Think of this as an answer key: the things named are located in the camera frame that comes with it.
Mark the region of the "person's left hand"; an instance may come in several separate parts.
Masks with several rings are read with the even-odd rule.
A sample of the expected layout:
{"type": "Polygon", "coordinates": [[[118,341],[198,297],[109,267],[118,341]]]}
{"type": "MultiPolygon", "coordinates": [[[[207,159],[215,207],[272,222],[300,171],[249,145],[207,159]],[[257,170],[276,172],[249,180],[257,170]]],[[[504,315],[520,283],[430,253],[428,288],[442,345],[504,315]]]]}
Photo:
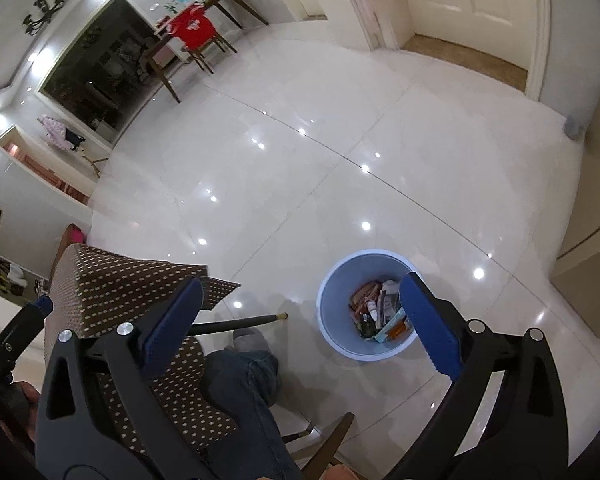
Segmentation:
{"type": "Polygon", "coordinates": [[[36,422],[38,421],[38,404],[40,393],[30,382],[14,382],[12,384],[19,396],[17,419],[29,440],[36,442],[36,422]]]}

